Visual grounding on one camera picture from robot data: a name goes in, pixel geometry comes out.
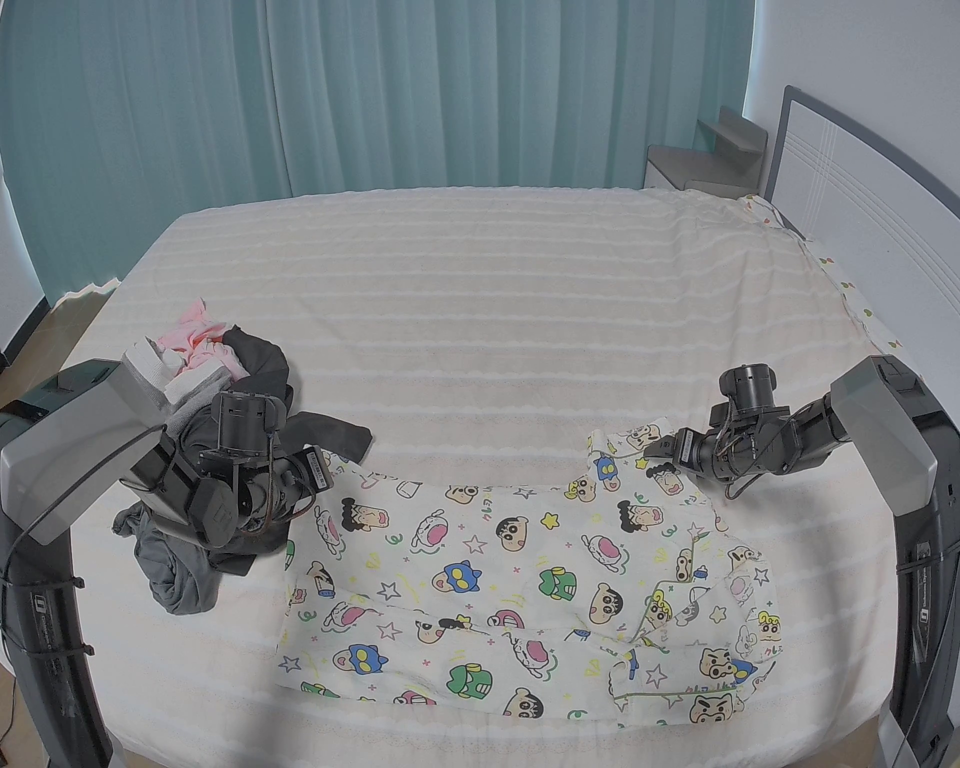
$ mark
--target green cartoon character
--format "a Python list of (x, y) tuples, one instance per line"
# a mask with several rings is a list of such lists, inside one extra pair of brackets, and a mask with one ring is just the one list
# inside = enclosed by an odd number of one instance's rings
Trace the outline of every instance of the green cartoon character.
[(304, 681), (300, 684), (300, 690), (304, 693), (316, 693), (318, 696), (326, 696), (328, 699), (340, 698), (336, 693), (326, 687), (326, 685), (321, 685), (319, 683), (312, 685), (307, 681)]
[(577, 577), (560, 566), (543, 570), (540, 591), (554, 600), (572, 600), (577, 592)]
[(493, 675), (480, 664), (460, 664), (450, 670), (446, 687), (462, 699), (483, 699), (493, 688)]

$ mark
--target mattress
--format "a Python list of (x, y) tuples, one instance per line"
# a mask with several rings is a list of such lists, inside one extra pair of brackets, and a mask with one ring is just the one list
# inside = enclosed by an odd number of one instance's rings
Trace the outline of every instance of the mattress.
[[(556, 485), (592, 429), (704, 428), (724, 369), (763, 361), (799, 407), (876, 353), (797, 240), (749, 201), (660, 190), (344, 193), (178, 219), (68, 362), (118, 358), (197, 296), (279, 344), (295, 409), (367, 425), (366, 468), (435, 484)], [(892, 680), (893, 525), (852, 448), (764, 478), (721, 516), (774, 564), (785, 652), (723, 725), (523, 722), (274, 685), (283, 556), (167, 615), (115, 486), (73, 528), (100, 706), (133, 751), (187, 766), (779, 766), (852, 731)]]

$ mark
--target white headboard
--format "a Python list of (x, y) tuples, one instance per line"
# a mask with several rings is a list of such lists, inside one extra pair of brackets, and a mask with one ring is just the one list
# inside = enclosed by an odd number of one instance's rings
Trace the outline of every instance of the white headboard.
[(834, 258), (960, 424), (960, 198), (791, 85), (764, 197)]

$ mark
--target wooden floor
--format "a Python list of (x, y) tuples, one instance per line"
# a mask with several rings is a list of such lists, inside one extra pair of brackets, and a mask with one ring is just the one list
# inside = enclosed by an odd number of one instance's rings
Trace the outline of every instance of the wooden floor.
[[(0, 406), (21, 396), (60, 370), (107, 298), (96, 293), (86, 294), (64, 301), (44, 318), (23, 351), (13, 361), (13, 365), (0, 372)], [(7, 718), (10, 713), (12, 687), (13, 677), (0, 667), (0, 733), (9, 723)], [(849, 768), (867, 768), (875, 740), (876, 720), (872, 720), (833, 749), (803, 760), (791, 768), (836, 768), (843, 765)], [(8, 764), (15, 768), (46, 766), (39, 736), (19, 694), (13, 728), (0, 745), (0, 750)], [(147, 758), (130, 753), (127, 753), (127, 763), (130, 768), (160, 768)]]

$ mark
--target pile of clothes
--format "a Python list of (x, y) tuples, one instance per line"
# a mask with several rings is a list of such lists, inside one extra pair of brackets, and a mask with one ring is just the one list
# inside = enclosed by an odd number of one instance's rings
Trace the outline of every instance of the pile of clothes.
[[(164, 414), (166, 431), (184, 457), (199, 468), (200, 453), (217, 447), (213, 396), (223, 390), (279, 397), (289, 413), (294, 390), (290, 367), (275, 344), (211, 318), (202, 299), (180, 317), (177, 327), (156, 341), (143, 337), (124, 353), (124, 362)], [(277, 435), (294, 453), (318, 445), (359, 463), (372, 442), (369, 429), (322, 414), (301, 412)], [(209, 611), (216, 604), (220, 574), (246, 576), (258, 554), (286, 544), (290, 520), (237, 530), (228, 544), (207, 551), (168, 537), (151, 520), (143, 502), (113, 521), (113, 533), (136, 537), (133, 555), (150, 582), (154, 599), (174, 614)]]

